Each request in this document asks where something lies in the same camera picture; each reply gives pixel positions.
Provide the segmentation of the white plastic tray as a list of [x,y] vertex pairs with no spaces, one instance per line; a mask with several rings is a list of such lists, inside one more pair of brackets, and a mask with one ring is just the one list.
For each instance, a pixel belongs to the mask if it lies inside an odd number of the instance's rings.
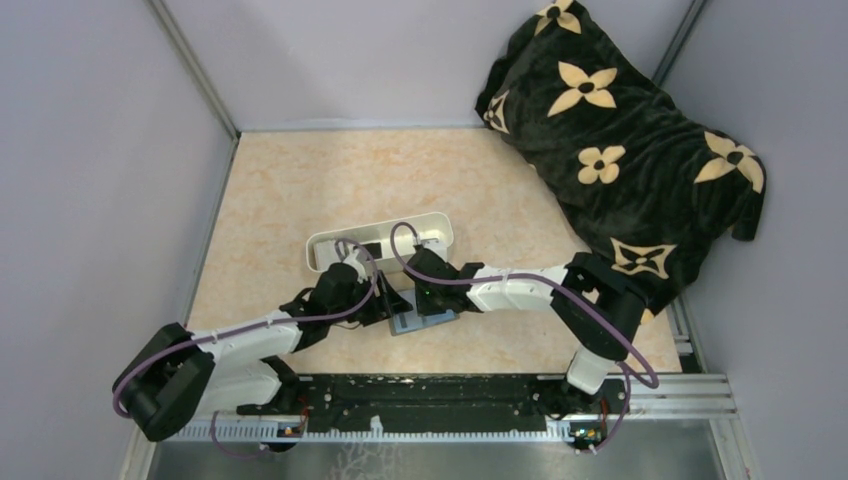
[[391,247],[392,228],[400,223],[409,223],[417,232],[421,242],[437,241],[437,252],[444,260],[449,260],[453,250],[455,235],[449,217],[441,212],[429,212],[399,219],[387,220],[313,234],[306,242],[305,257],[312,272],[326,271],[331,263],[339,260],[335,242],[341,238],[351,239],[365,246],[376,260],[377,266],[385,273],[402,271]]

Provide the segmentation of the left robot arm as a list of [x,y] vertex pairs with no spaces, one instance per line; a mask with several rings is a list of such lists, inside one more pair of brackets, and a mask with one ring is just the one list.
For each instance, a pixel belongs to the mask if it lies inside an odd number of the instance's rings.
[[115,380],[113,407],[153,442],[216,412],[299,414],[305,388],[283,355],[324,340],[335,324],[368,326],[412,309],[383,272],[335,263],[258,319],[222,330],[161,327]]

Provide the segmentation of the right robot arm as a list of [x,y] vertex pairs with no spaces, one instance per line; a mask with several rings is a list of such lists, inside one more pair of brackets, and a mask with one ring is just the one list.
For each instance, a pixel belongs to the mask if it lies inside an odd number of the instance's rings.
[[576,412],[602,398],[613,366],[635,354],[633,340],[647,298],[630,280],[585,252],[542,269],[506,269],[466,263],[457,269],[431,248],[418,247],[404,273],[427,311],[501,310],[556,314],[580,342],[565,376],[563,398]]

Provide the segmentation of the dark credit card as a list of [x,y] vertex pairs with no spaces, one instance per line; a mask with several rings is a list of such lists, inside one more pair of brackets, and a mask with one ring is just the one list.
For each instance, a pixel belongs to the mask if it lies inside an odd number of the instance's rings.
[[383,245],[381,242],[369,242],[363,243],[362,247],[368,252],[371,258],[375,261],[381,260],[384,258],[383,255]]

